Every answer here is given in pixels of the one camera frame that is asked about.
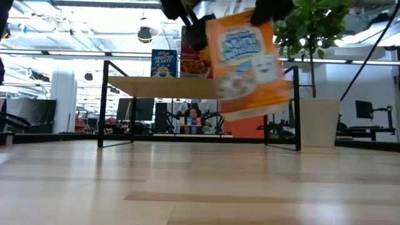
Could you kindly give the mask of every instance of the orange wall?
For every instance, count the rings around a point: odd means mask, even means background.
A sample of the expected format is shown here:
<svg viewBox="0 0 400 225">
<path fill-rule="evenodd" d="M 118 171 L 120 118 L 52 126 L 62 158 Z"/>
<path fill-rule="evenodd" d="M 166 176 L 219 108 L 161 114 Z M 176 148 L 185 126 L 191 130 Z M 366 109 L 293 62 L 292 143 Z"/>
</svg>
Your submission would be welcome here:
<svg viewBox="0 0 400 225">
<path fill-rule="evenodd" d="M 264 138 L 264 131 L 256 128 L 264 124 L 264 116 L 242 119 L 240 121 L 224 122 L 224 133 L 232 133 L 234 138 Z"/>
</svg>

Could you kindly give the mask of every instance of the potted plant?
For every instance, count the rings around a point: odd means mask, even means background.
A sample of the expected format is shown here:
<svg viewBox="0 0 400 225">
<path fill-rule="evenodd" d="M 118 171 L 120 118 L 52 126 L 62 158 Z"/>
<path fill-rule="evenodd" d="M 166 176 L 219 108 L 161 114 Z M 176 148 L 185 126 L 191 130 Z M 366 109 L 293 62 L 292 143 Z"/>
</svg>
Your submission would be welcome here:
<svg viewBox="0 0 400 225">
<path fill-rule="evenodd" d="M 275 43 L 289 59 L 301 53 L 309 56 L 312 99 L 300 100 L 301 144 L 307 147 L 334 147 L 340 101 L 316 99 L 314 54 L 324 59 L 324 49 L 336 46 L 345 31 L 344 17 L 350 12 L 349 0 L 296 0 L 297 6 L 281 23 L 274 25 Z"/>
<path fill-rule="evenodd" d="M 350 12 L 348 0 L 296 0 L 292 13 L 283 22 L 274 25 L 275 44 L 281 48 L 279 54 L 287 56 L 301 53 L 301 59 L 308 55 L 311 65 L 312 97 L 316 97 L 314 57 L 317 52 L 324 59 L 324 50 L 335 45 L 346 30 L 344 17 Z"/>
</svg>

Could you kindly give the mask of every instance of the orange cereal box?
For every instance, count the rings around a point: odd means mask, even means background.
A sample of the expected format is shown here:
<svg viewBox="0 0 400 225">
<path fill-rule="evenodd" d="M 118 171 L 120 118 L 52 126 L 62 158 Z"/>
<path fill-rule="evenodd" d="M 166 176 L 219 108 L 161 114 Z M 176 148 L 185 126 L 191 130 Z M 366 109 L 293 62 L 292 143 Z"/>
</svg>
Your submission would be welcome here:
<svg viewBox="0 0 400 225">
<path fill-rule="evenodd" d="M 216 93 L 227 121 L 276 113 L 289 101 L 272 24 L 251 26 L 252 13 L 244 11 L 206 24 Z"/>
</svg>

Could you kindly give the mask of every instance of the frosted flakes box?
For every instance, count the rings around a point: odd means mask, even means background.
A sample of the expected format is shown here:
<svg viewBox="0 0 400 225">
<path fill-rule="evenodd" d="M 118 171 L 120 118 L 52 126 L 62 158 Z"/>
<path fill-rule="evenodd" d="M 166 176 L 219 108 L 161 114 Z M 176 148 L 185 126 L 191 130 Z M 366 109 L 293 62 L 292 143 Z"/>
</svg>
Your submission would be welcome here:
<svg viewBox="0 0 400 225">
<path fill-rule="evenodd" d="M 276 113 L 289 101 L 272 24 L 251 26 L 252 13 L 244 11 L 206 24 L 216 94 L 227 121 Z"/>
<path fill-rule="evenodd" d="M 178 53 L 176 50 L 158 50 L 151 52 L 151 76 L 176 78 L 178 74 Z"/>
<path fill-rule="evenodd" d="M 182 27 L 181 78 L 213 78 L 208 47 L 194 50 L 186 40 L 186 27 Z"/>
</svg>

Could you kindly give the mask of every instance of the wooden floorboard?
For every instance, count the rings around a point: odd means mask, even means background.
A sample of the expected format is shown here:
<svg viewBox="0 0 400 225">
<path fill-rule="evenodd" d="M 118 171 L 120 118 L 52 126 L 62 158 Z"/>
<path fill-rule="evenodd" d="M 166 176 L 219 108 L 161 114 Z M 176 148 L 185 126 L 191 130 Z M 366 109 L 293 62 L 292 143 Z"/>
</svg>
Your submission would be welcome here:
<svg viewBox="0 0 400 225">
<path fill-rule="evenodd" d="M 0 148 L 0 224 L 400 224 L 398 153 L 96 144 Z"/>
</svg>

